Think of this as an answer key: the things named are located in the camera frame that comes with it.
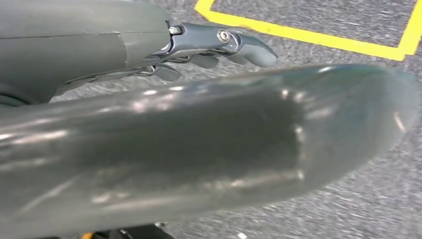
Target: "robotic hand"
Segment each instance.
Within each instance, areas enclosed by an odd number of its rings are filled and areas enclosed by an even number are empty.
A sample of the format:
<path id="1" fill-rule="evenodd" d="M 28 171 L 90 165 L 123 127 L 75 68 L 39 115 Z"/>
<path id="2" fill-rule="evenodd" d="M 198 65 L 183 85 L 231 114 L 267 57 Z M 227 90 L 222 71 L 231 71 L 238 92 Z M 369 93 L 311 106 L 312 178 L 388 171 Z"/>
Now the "robotic hand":
<path id="1" fill-rule="evenodd" d="M 273 66 L 277 54 L 262 41 L 217 26 L 182 23 L 169 27 L 171 41 L 160 51 L 149 56 L 159 62 L 138 68 L 139 76 L 158 76 L 165 81 L 176 81 L 181 74 L 163 63 L 194 63 L 202 68 L 213 68 L 225 57 L 238 64 L 248 62 L 259 67 Z"/>
<path id="2" fill-rule="evenodd" d="M 262 41 L 223 27 L 170 25 L 145 1 L 1 0 L 0 106 L 48 103 L 83 84 L 126 76 L 175 81 L 166 65 L 212 68 L 218 57 L 260 67 L 277 54 Z"/>

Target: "bolt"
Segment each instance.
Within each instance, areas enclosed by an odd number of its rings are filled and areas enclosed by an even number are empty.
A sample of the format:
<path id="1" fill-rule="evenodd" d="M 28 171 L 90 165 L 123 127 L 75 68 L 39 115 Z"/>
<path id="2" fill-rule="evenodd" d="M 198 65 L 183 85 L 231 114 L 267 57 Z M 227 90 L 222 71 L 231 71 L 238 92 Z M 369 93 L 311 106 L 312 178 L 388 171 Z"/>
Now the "bolt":
<path id="1" fill-rule="evenodd" d="M 171 35 L 176 35 L 182 33 L 182 29 L 178 26 L 171 26 L 169 27 L 169 32 Z"/>
<path id="2" fill-rule="evenodd" d="M 219 30 L 217 33 L 219 41 L 228 43 L 230 41 L 230 34 L 226 30 Z"/>

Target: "yellow line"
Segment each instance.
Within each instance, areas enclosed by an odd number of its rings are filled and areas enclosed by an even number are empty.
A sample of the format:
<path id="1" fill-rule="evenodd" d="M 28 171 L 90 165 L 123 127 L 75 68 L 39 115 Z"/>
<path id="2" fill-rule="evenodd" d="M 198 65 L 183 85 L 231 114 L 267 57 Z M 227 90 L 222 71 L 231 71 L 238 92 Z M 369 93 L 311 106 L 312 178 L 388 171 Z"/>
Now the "yellow line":
<path id="1" fill-rule="evenodd" d="M 92 233 L 85 233 L 83 236 L 82 236 L 82 239 L 92 239 L 92 236 L 93 236 L 94 234 L 92 234 Z"/>
<path id="2" fill-rule="evenodd" d="M 364 41 L 352 40 L 288 26 L 281 26 L 264 21 L 234 16 L 211 10 L 214 0 L 198 0 L 195 10 L 209 21 L 230 25 L 248 27 L 253 30 L 274 36 L 290 38 L 303 42 L 319 44 L 332 48 L 358 52 L 366 55 L 378 56 L 402 61 L 407 54 L 414 54 L 422 35 L 422 4 L 417 3 L 406 28 L 399 47 L 384 46 Z"/>
<path id="3" fill-rule="evenodd" d="M 416 2 L 415 8 L 403 33 L 399 48 L 407 55 L 414 55 L 422 37 L 422 0 Z"/>

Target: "gray carpet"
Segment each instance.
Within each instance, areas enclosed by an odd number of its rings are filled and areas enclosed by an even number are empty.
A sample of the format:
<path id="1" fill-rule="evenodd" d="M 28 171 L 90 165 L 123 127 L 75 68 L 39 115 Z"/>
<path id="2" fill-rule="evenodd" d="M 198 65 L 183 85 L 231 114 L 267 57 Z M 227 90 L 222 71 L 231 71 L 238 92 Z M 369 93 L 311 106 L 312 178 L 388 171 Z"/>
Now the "gray carpet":
<path id="1" fill-rule="evenodd" d="M 176 21 L 206 22 L 195 0 L 153 0 Z M 415 0 L 217 0 L 215 10 L 352 39 L 397 46 Z M 402 67 L 422 79 L 422 47 L 396 62 L 256 34 L 280 55 L 278 67 L 318 63 L 375 63 Z M 223 62 L 216 69 L 181 68 L 181 81 L 256 71 Z M 128 78 L 86 85 L 55 101 L 165 84 Z M 260 208 L 219 212 L 175 222 L 180 239 L 416 239 L 422 237 L 422 123 L 390 152 L 341 182 L 301 198 Z"/>

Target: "gray plastic part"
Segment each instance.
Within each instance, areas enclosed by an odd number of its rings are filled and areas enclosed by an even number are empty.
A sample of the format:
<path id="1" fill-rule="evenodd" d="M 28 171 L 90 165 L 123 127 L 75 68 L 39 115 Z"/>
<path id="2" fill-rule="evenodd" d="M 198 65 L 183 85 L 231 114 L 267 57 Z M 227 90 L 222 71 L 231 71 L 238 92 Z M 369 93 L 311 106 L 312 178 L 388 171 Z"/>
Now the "gray plastic part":
<path id="1" fill-rule="evenodd" d="M 191 56 L 191 63 L 205 69 L 212 69 L 218 65 L 219 60 L 209 56 L 193 55 Z"/>
<path id="2" fill-rule="evenodd" d="M 242 35 L 239 48 L 239 52 L 228 57 L 228 59 L 238 64 L 245 64 L 246 59 L 259 67 L 271 67 L 277 62 L 277 54 L 254 37 Z"/>
<path id="3" fill-rule="evenodd" d="M 27 104 L 47 103 L 92 77 L 142 65 L 170 41 L 168 16 L 147 2 L 0 3 L 0 95 Z"/>
<path id="4" fill-rule="evenodd" d="M 169 20 L 163 9 L 148 1 L 0 0 L 0 4 L 0 39 L 162 32 Z"/>
<path id="5" fill-rule="evenodd" d="M 322 65 L 9 109 L 0 120 L 1 238 L 300 196 L 390 149 L 419 105 L 413 76 Z"/>

